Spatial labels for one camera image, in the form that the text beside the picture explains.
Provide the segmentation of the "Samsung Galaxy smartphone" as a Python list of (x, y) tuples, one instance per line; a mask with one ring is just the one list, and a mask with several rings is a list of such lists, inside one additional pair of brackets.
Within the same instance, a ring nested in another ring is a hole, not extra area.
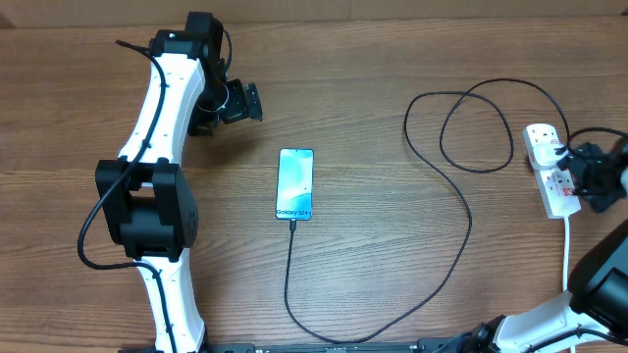
[(309, 221), (312, 218), (313, 168), (312, 149), (280, 150), (275, 213), (278, 220)]

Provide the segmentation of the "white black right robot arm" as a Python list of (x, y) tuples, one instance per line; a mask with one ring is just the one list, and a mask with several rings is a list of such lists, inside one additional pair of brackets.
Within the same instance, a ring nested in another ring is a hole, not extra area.
[[(571, 185), (549, 194), (582, 198), (601, 213), (627, 196), (627, 134), (605, 152), (598, 145), (535, 143), (533, 169), (566, 173)], [(575, 266), (557, 297), (519, 315), (477, 325), (453, 344), (457, 352), (556, 352), (605, 340), (627, 344), (627, 223), (622, 222)]]

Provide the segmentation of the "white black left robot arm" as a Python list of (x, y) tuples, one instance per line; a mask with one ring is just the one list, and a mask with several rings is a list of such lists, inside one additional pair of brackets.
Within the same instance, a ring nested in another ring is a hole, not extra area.
[(156, 328), (151, 352), (208, 352), (208, 333), (194, 297), (190, 249), (199, 213), (182, 168), (187, 137), (219, 124), (261, 120), (255, 84), (228, 76), (221, 56), (231, 38), (210, 13), (191, 12), (182, 30), (161, 29), (136, 52), (151, 63), (140, 114), (114, 160), (95, 170), (112, 241), (123, 246), (124, 268), (139, 271)]

